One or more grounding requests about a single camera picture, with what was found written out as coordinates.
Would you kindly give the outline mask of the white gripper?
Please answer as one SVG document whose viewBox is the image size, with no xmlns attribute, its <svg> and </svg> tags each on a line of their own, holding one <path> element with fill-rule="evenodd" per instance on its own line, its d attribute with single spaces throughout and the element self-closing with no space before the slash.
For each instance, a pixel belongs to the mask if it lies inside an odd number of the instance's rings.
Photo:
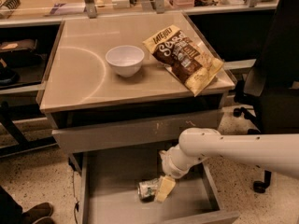
<svg viewBox="0 0 299 224">
<path fill-rule="evenodd" d="M 162 160 L 162 169 L 166 176 L 159 178 L 154 201 L 162 203 L 175 187 L 175 179 L 180 179 L 189 172 L 190 158 L 179 147 L 161 150 L 159 154 Z"/>
</svg>

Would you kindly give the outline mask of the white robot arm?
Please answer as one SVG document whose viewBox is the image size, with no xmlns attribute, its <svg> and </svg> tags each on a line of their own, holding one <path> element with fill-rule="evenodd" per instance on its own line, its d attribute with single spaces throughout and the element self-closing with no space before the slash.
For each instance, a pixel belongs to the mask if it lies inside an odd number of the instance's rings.
<svg viewBox="0 0 299 224">
<path fill-rule="evenodd" d="M 180 134 L 176 146 L 160 156 L 163 172 L 174 179 L 217 156 L 299 178 L 298 133 L 222 135 L 214 129 L 189 128 Z"/>
</svg>

